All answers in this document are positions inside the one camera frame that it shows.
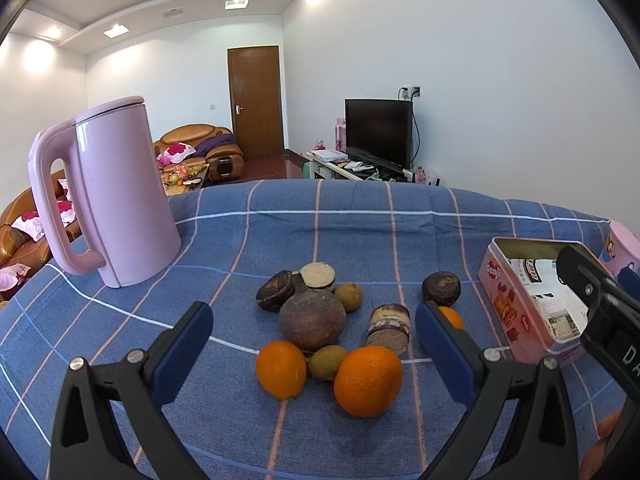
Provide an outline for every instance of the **blue gripper pad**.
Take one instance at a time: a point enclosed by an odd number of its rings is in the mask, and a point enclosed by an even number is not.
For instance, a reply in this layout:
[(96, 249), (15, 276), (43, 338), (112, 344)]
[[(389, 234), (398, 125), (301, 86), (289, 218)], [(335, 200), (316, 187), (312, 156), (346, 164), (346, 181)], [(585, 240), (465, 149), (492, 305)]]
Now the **blue gripper pad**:
[(443, 314), (440, 315), (443, 321), (438, 320), (425, 304), (419, 305), (415, 312), (415, 331), (422, 346), (433, 360), (449, 395), (456, 402), (470, 408), (478, 397), (474, 370), (444, 329), (442, 323), (449, 321)]
[[(164, 334), (169, 336), (173, 330), (179, 328), (180, 322), (175, 328), (163, 332), (160, 337)], [(154, 367), (150, 397), (158, 408), (174, 402), (212, 330), (213, 311), (208, 304), (201, 303), (191, 320), (165, 352), (162, 360)]]
[(640, 276), (628, 267), (620, 270), (618, 274), (618, 284), (625, 289), (625, 292), (634, 300), (640, 301)]

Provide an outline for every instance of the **kettle handle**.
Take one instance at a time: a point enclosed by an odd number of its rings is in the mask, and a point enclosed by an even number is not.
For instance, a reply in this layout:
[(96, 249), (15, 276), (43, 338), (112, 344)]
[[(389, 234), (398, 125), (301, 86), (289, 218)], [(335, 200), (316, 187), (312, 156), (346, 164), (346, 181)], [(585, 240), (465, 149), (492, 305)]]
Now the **kettle handle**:
[[(83, 219), (87, 220), (87, 226), (91, 227), (94, 222), (90, 209), (83, 206), (88, 205), (86, 188), (81, 174), (76, 173), (80, 171), (79, 148), (76, 125), (71, 120), (44, 130), (36, 136), (29, 152), (29, 177), (36, 209), (53, 256), (66, 272), (86, 274), (103, 267), (106, 260), (100, 252), (92, 248), (93, 237), (85, 236), (89, 248), (81, 254), (74, 252), (69, 243), (51, 181), (51, 165), (59, 158), (65, 163), (65, 176), (70, 183), (69, 187), (72, 189), (74, 199), (78, 200), (74, 207), (84, 216), (89, 215), (90, 218)], [(81, 223), (81, 227), (85, 229), (85, 222)]]

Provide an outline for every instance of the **screw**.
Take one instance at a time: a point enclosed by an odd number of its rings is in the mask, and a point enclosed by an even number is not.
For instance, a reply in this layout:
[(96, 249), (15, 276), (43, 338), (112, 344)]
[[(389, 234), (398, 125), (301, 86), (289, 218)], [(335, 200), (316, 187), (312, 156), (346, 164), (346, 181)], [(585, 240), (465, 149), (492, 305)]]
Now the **screw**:
[(543, 362), (549, 370), (555, 370), (558, 368), (558, 361), (556, 361), (555, 357), (545, 357)]
[(79, 370), (83, 366), (84, 366), (84, 359), (82, 359), (81, 357), (74, 357), (73, 359), (71, 359), (71, 362), (69, 363), (69, 368), (71, 368), (73, 371)]
[(497, 363), (500, 360), (500, 352), (498, 352), (495, 348), (487, 348), (484, 352), (482, 352), (482, 355), (490, 363)]
[(127, 354), (127, 361), (132, 365), (139, 363), (145, 358), (145, 353), (142, 350), (132, 350)]

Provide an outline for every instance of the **wooden door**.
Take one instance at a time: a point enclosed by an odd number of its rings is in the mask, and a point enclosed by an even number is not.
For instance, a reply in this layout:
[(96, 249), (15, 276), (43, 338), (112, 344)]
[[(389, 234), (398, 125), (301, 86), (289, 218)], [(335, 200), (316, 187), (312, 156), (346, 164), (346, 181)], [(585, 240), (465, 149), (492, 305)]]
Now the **wooden door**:
[(282, 155), (278, 47), (229, 49), (228, 68), (234, 133), (244, 160)]

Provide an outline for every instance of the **kettle lid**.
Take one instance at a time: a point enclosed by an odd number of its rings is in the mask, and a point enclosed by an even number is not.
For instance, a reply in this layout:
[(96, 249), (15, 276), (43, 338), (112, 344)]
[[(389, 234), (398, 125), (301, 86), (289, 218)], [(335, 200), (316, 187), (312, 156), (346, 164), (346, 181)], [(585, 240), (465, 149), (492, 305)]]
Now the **kettle lid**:
[(144, 102), (145, 100), (139, 95), (132, 96), (132, 97), (123, 97), (122, 99), (116, 99), (115, 101), (110, 101), (108, 103), (104, 103), (94, 108), (91, 108), (90, 110), (87, 110), (77, 115), (73, 119), (73, 122), (75, 124), (84, 123), (85, 121), (88, 121), (89, 119), (92, 119), (95, 116), (102, 115), (107, 112), (111, 112), (113, 110), (117, 110), (118, 108), (124, 108), (127, 106), (133, 106), (133, 105), (141, 105), (141, 104), (144, 104)]

